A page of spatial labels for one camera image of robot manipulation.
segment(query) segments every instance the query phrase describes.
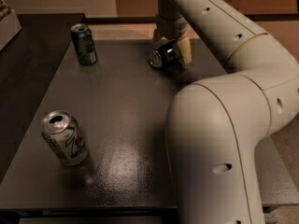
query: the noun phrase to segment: silver soda can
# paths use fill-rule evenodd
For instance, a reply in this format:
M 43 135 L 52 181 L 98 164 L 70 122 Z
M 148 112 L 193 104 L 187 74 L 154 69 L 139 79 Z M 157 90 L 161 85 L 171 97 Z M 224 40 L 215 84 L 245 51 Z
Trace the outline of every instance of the silver soda can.
M 41 120 L 41 135 L 63 165 L 78 165 L 89 154 L 76 119 L 65 111 L 53 111 L 45 116 Z
M 80 64 L 92 64 L 97 61 L 92 31 L 86 24 L 76 24 L 71 27 L 71 36 Z

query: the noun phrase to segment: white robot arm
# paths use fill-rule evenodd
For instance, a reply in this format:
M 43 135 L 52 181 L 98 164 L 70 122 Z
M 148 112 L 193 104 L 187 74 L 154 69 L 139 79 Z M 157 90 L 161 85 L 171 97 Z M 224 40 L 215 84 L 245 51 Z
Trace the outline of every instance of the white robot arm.
M 179 12 L 163 12 L 161 35 L 182 35 L 181 13 L 230 73 L 194 82 L 169 107 L 166 143 L 180 221 L 264 223 L 254 149 L 298 113 L 298 62 L 222 0 L 164 0 L 159 11 L 171 6 Z M 164 19 L 172 35 L 159 24 Z

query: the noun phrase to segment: can lid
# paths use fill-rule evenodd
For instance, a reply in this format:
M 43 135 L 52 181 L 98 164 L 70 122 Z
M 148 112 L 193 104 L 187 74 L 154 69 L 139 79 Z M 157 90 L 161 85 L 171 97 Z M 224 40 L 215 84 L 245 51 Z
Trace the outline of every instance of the can lid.
M 163 60 L 158 50 L 149 53 L 149 63 L 155 68 L 162 68 Z
M 87 30 L 88 30 L 88 26 L 83 23 L 79 23 L 71 27 L 71 31 L 77 34 L 84 33 Z
M 71 122 L 71 116 L 63 110 L 50 112 L 41 120 L 41 129 L 48 134 L 60 133 L 65 130 Z

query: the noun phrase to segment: white box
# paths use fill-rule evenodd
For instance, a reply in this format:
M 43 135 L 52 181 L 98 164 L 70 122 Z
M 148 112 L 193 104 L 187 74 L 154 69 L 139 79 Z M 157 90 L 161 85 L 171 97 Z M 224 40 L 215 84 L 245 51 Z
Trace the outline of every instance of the white box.
M 14 10 L 0 20 L 0 50 L 21 30 L 21 25 Z

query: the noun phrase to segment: soda can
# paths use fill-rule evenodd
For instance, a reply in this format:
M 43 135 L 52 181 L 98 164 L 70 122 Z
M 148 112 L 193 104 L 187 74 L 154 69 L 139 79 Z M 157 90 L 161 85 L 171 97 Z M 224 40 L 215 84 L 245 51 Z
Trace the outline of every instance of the soda can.
M 76 24 L 71 27 L 72 41 L 80 64 L 88 65 L 97 61 L 92 31 L 86 24 Z
M 41 135 L 63 165 L 78 165 L 89 154 L 76 119 L 65 111 L 45 116 L 41 120 Z
M 176 40 L 172 40 L 158 49 L 149 53 L 149 63 L 156 69 L 165 69 L 175 63 L 179 62 L 179 58 L 174 50 L 173 46 L 176 44 Z

